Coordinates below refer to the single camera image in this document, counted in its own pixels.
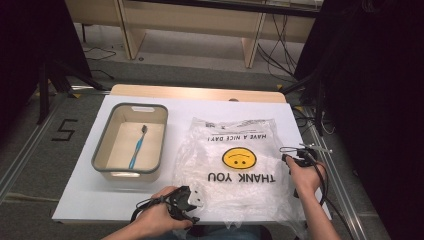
gray floor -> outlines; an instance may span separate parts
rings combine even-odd
[[[75,26],[81,36],[80,25]],[[87,43],[82,43],[85,50],[99,47],[116,52],[116,55],[101,61],[88,60],[92,70],[100,69],[115,77],[112,80],[101,72],[93,72],[93,76],[105,85],[131,83],[275,91],[279,85],[291,84],[290,78],[275,68],[268,69],[268,64],[259,56],[256,57],[253,68],[246,69],[238,38],[148,31],[137,59],[128,60],[122,48],[119,29],[91,26],[86,31]],[[271,41],[261,42],[267,51],[271,51],[274,44]],[[302,44],[288,45],[291,54],[297,59],[302,51]],[[87,52],[86,56],[97,59],[110,54],[94,49]],[[277,48],[275,56],[280,56],[278,60],[284,62],[281,48]],[[269,71],[285,80],[271,76]],[[75,79],[71,81],[74,85],[84,85]],[[298,104],[299,94],[296,92],[286,96],[287,101],[293,105]],[[51,125],[10,190],[10,193],[25,196],[7,198],[0,205],[0,239],[99,239],[124,225],[63,225],[51,220],[51,214],[78,160],[102,100],[102,95],[82,94],[79,98],[66,98],[60,105]],[[36,128],[38,101],[36,95],[29,100],[21,116],[11,127],[13,130],[8,141],[0,146],[0,176],[6,173]],[[70,141],[52,141],[53,138],[63,137],[57,129],[64,119],[77,120],[68,123],[75,130],[74,135]],[[309,129],[299,130],[303,133],[305,143],[314,141]],[[337,131],[331,135],[325,134],[324,140],[334,151],[332,159],[367,238],[390,239],[360,180],[352,173],[349,157],[337,137]],[[339,199],[332,189],[329,198],[340,209]],[[340,218],[331,208],[330,212],[334,216],[333,223],[339,234],[343,239],[349,239]],[[295,237],[286,226],[266,227],[270,229],[273,239]]]

toothbrush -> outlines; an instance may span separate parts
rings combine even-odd
[[[131,162],[130,162],[130,166],[129,166],[130,169],[134,168],[134,164],[135,164],[135,160],[137,159],[138,151],[141,148],[141,144],[143,143],[144,135],[146,135],[146,132],[147,132],[147,126],[146,125],[143,125],[143,127],[141,128],[141,132],[142,132],[141,138],[138,140],[137,145],[135,146],[134,155],[131,158]]]

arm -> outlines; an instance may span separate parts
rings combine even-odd
[[[166,187],[158,193],[154,194],[152,198],[166,195],[175,189],[176,187]],[[169,216],[167,206],[165,203],[161,203],[143,211],[134,222],[103,239],[133,240],[143,239],[146,237],[157,237],[168,231],[175,229],[185,229],[191,227],[192,225],[192,222],[189,220],[178,221],[171,218],[171,216]]]
[[[315,197],[315,192],[321,184],[315,168],[301,168],[291,157],[287,157],[286,161],[291,170],[291,177],[296,186],[296,191],[302,202],[306,222],[308,223],[309,233],[312,239],[340,239],[332,223],[325,214],[324,209],[322,209]],[[324,176],[325,168],[320,164],[317,165]]]

smiley face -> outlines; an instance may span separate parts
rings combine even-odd
[[[247,148],[236,147],[228,149],[222,155],[225,165],[235,169],[247,169],[256,164],[256,155]]]

clear plastic bag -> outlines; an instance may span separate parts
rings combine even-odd
[[[176,157],[173,184],[202,188],[202,211],[230,227],[273,219],[306,237],[304,213],[281,161],[273,119],[212,123],[194,118]]]

